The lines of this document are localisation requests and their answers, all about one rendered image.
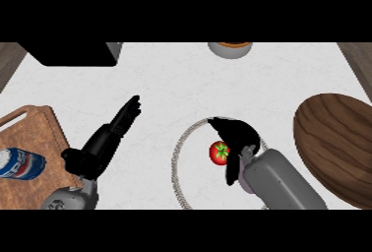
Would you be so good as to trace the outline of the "blue red white can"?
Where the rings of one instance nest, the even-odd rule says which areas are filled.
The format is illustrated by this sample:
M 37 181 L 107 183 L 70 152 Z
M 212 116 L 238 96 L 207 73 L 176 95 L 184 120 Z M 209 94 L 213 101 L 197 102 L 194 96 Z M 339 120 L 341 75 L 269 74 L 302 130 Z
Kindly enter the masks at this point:
M 46 158 L 18 148 L 0 150 L 0 178 L 31 180 L 39 177 L 48 164 Z

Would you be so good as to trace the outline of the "grey pot with orange rim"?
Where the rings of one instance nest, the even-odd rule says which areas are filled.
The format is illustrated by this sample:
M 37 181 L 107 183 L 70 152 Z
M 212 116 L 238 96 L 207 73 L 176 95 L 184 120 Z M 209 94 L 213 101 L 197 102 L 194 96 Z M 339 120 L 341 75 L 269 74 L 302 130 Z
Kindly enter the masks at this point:
M 250 52 L 253 43 L 210 42 L 209 47 L 215 54 L 225 59 L 238 59 Z

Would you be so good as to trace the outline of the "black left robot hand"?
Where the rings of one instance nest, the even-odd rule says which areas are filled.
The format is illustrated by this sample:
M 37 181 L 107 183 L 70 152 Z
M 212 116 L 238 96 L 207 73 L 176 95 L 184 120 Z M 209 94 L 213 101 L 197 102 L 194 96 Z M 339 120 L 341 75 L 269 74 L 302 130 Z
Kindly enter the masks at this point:
M 92 135 L 83 149 L 68 148 L 62 151 L 65 170 L 71 174 L 88 180 L 95 180 L 102 175 L 139 115 L 141 96 L 135 95 L 113 121 L 104 124 Z

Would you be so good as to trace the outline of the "black box appliance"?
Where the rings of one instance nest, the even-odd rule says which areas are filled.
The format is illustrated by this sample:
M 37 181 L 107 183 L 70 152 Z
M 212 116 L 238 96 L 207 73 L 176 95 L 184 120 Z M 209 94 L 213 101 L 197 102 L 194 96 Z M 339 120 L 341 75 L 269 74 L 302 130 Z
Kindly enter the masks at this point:
M 49 67 L 114 67 L 122 42 L 21 42 L 29 53 Z

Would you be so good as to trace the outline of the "brown wooden bowl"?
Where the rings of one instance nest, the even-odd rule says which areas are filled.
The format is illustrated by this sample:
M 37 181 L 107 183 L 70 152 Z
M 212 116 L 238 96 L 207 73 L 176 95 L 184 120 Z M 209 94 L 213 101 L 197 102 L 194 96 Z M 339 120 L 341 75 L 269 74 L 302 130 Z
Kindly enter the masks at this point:
M 372 210 L 372 105 L 316 94 L 297 108 L 294 139 L 305 165 L 328 191 Z

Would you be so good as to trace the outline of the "red tomato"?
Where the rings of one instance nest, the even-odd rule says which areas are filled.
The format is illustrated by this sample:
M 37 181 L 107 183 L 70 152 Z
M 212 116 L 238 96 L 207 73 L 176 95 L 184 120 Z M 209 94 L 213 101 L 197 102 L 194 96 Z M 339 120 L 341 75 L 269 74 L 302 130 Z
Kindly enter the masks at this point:
M 228 164 L 228 157 L 231 154 L 231 148 L 223 141 L 217 141 L 210 146 L 210 159 L 216 165 L 226 165 Z

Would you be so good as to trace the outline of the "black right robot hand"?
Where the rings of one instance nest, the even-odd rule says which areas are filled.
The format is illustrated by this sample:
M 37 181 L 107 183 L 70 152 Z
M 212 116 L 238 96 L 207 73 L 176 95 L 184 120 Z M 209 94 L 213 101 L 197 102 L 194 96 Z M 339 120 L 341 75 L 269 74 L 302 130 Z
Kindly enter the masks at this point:
M 260 136 L 253 127 L 241 120 L 231 120 L 215 117 L 209 120 L 213 128 L 231 148 L 228 156 L 226 181 L 229 185 L 238 181 L 240 174 L 240 156 L 246 147 L 254 147 L 251 154 L 256 155 L 260 150 Z

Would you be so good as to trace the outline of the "brown wooden cutting board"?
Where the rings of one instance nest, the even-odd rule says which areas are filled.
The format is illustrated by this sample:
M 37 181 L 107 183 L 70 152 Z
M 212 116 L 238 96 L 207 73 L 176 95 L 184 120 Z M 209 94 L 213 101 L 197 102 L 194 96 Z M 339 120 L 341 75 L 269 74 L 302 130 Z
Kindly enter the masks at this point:
M 48 196 L 64 187 L 80 187 L 65 171 L 68 142 L 52 108 L 26 105 L 0 118 L 0 210 L 39 210 Z

